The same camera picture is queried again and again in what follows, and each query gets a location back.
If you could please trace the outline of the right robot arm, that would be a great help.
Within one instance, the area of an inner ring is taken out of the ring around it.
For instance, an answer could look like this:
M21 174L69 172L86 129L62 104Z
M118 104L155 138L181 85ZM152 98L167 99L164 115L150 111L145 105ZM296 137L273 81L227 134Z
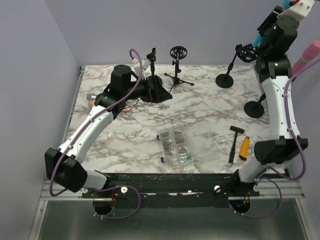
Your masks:
M230 191L236 196L247 192L247 183L254 182L263 170L287 163L308 147L308 140L301 137L295 121L291 85L296 75L286 52L313 4L312 0L297 0L289 8L276 6L257 29L260 42L235 48L242 61L255 61L269 116L268 139L255 143L254 158L235 172L238 179L230 183Z

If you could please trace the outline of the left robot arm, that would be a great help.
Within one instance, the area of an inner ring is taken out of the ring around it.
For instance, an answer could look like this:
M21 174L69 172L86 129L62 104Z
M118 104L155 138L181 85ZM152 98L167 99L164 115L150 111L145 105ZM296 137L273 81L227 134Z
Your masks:
M110 75L110 83L98 94L88 117L57 149L49 148L44 155L45 168L50 183L56 183L73 193L80 189L93 189L101 198L107 197L111 185L106 174L89 171L82 162L101 132L110 125L126 107L127 100L141 99L146 103L162 103L173 96L162 86L157 75L132 81L132 69L117 65Z

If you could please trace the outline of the silver mesh microphone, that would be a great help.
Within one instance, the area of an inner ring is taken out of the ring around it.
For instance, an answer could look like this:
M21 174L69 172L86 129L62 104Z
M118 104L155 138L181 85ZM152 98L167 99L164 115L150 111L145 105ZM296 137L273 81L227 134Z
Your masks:
M88 94L88 95L86 96L86 99L87 99L88 101L94 101L94 100L96 99L96 97L97 97L96 94L90 93L90 94Z

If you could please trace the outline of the black clip round stand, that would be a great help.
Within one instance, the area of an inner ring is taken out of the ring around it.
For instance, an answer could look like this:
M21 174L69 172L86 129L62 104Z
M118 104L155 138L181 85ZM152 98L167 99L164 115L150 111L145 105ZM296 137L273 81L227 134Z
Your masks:
M263 93L258 101L249 101L244 105L244 112L251 118L260 118L265 110L262 102L266 99L266 94Z

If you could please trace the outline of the beige microphone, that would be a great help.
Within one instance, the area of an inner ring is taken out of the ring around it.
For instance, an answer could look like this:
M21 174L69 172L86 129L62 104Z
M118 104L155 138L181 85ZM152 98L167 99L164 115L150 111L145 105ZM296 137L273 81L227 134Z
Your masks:
M88 107L91 109L93 106L95 105L95 101L94 100L90 100L89 102L88 102ZM124 112L124 113L128 113L128 112L130 112L131 111L131 107L129 107L129 106L126 106L123 110L122 110L122 112Z

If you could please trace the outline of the pink microphone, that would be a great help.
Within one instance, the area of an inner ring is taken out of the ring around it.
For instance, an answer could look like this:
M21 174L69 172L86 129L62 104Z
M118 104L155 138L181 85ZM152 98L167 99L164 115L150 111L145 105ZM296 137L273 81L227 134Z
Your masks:
M292 67L292 74L300 72L310 61L320 54L320 40L312 42L302 53L301 57Z

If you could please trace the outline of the blue microphone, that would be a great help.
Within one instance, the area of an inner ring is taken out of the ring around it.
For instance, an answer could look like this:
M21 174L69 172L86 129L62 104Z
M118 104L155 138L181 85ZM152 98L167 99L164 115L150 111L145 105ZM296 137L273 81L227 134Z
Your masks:
M292 1L291 0L283 0L282 1L282 9L283 10L287 10L291 6L292 6ZM260 44L260 42L262 40L262 36L263 36L263 34L259 32L257 37L256 37L256 39L255 39L255 41L252 43L253 47L257 47Z

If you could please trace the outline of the black tripod mic stand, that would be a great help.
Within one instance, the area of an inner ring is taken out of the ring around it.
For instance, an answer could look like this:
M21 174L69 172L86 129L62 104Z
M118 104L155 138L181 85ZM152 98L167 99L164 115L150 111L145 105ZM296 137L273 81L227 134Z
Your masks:
M172 86L170 87L169 93L171 93L172 89L175 86L181 85L181 84L188 84L190 86L194 86L195 84L192 82L188 82L185 80L181 80L178 75L181 73L180 69L180 60L184 59L187 54L188 50L183 46L174 46L170 49L170 56L173 58L172 60L172 66L174 66L174 76L169 75L168 73L164 73L165 76L170 77L172 79Z

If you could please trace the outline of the black round-base mic stand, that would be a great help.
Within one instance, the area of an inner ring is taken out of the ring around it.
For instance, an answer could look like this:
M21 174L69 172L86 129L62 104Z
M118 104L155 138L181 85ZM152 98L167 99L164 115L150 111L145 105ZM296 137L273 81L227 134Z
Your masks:
M149 89L157 92L159 86L161 86L162 80L159 76L155 74L155 61L156 61L156 48L153 47L151 53L146 55L146 59L150 61L150 71L151 75L146 78L147 85Z

